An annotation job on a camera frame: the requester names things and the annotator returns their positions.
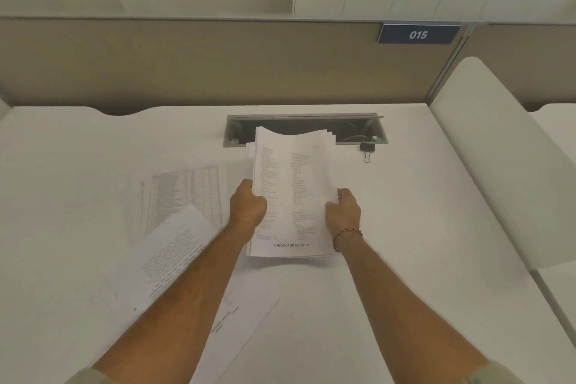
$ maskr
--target desk surface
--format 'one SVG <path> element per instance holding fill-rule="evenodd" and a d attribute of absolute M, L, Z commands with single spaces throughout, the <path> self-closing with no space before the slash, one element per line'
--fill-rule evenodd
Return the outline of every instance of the desk surface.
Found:
<path fill-rule="evenodd" d="M 336 147 L 334 176 L 362 206 L 362 229 L 406 283 L 527 384 L 569 383 L 576 352 L 423 104 L 160 107 L 125 117 L 20 107 L 0 121 L 0 370 L 61 383 L 110 336 L 90 280 L 128 251 L 118 177 L 150 161 L 225 161 L 227 114 L 378 112 L 389 140 L 371 164 Z M 255 259 L 280 301 L 220 384 L 391 383 L 341 256 Z"/>
<path fill-rule="evenodd" d="M 576 103 L 552 103 L 531 114 L 576 164 Z M 538 272 L 562 309 L 563 318 L 576 329 L 576 261 Z"/>

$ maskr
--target forearm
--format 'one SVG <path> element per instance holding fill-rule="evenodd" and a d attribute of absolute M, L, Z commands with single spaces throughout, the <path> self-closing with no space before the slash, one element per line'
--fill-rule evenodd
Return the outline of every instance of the forearm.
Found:
<path fill-rule="evenodd" d="M 356 232 L 338 240 L 396 384 L 457 383 L 487 363 Z"/>
<path fill-rule="evenodd" d="M 187 384 L 252 232 L 227 226 L 94 368 L 117 384 Z"/>

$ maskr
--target black binder clip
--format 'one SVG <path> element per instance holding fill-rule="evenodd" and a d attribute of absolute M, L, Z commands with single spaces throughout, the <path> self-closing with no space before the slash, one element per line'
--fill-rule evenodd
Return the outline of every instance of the black binder clip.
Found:
<path fill-rule="evenodd" d="M 376 145 L 374 143 L 360 143 L 360 150 L 364 152 L 364 162 L 370 164 L 370 155 L 376 150 Z"/>

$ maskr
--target gold chain bracelet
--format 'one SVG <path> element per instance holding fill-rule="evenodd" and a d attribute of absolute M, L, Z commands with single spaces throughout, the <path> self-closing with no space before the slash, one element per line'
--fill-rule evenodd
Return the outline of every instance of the gold chain bracelet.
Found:
<path fill-rule="evenodd" d="M 350 231 L 354 231 L 355 233 L 360 234 L 360 237 L 364 237 L 364 235 L 362 235 L 362 231 L 361 231 L 360 229 L 357 229 L 357 228 L 346 228 L 346 229 L 342 229 L 342 231 L 340 231 L 338 234 L 336 234 L 336 235 L 334 236 L 334 240 L 332 241 L 332 245 L 334 246 L 334 250 L 335 250 L 336 252 L 338 252 L 338 253 L 340 252 L 338 249 L 336 249 L 336 239 L 337 239 L 338 237 L 340 237 L 342 234 L 348 233 L 348 232 L 350 232 Z"/>

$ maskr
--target dark blue label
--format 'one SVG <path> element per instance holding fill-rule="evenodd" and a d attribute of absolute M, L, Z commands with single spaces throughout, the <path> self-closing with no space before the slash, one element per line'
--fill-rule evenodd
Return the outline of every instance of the dark blue label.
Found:
<path fill-rule="evenodd" d="M 384 23 L 379 44 L 452 44 L 459 24 L 389 24 Z"/>

